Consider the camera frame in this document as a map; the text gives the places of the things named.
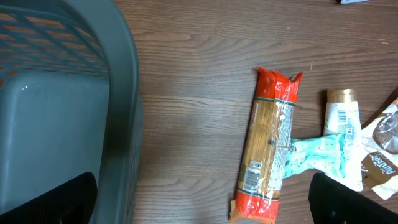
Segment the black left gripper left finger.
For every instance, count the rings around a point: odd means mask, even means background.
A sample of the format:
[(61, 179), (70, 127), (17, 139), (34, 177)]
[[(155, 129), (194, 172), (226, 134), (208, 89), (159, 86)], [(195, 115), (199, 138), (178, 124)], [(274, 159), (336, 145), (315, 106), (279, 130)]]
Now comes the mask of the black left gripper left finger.
[(87, 224), (98, 188), (94, 174), (85, 172), (1, 215), (3, 224)]

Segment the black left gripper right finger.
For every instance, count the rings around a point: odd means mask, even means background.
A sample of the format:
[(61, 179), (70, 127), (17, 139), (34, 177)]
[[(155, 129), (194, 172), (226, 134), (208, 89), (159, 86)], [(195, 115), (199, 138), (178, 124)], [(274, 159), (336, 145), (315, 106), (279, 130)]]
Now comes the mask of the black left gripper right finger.
[(397, 224), (397, 214), (323, 173), (313, 175), (308, 201), (314, 224)]

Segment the teal snack packet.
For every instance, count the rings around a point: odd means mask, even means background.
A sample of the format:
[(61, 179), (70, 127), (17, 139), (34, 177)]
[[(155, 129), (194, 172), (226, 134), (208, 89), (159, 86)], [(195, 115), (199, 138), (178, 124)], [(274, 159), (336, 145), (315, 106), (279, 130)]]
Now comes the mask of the teal snack packet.
[(331, 177), (345, 176), (344, 134), (291, 139), (284, 178), (316, 169)]

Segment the beige paper pouch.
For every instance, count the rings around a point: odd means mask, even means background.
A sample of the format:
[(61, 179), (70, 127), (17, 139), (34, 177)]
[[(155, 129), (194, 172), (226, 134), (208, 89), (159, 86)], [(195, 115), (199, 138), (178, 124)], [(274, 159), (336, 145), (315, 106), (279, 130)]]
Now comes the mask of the beige paper pouch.
[(383, 200), (397, 193), (397, 100), (362, 130), (363, 182)]

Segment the red and clear snack package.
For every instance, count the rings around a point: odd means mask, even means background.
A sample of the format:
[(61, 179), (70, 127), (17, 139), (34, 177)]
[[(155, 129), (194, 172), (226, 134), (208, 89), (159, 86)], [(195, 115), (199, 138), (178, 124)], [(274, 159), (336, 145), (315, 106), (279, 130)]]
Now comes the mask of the red and clear snack package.
[(293, 79), (259, 67), (229, 220), (275, 223), (285, 164), (290, 147), (294, 108), (303, 73)]

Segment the white tube with gold cap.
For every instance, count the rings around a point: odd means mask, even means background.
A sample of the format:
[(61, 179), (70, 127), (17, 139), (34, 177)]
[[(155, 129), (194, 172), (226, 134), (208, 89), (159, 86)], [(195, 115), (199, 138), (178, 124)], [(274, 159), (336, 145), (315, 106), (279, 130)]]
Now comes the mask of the white tube with gold cap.
[(360, 192), (363, 190), (361, 175), (361, 121), (357, 93), (354, 89), (328, 90), (324, 135), (342, 134), (343, 172), (335, 180)]

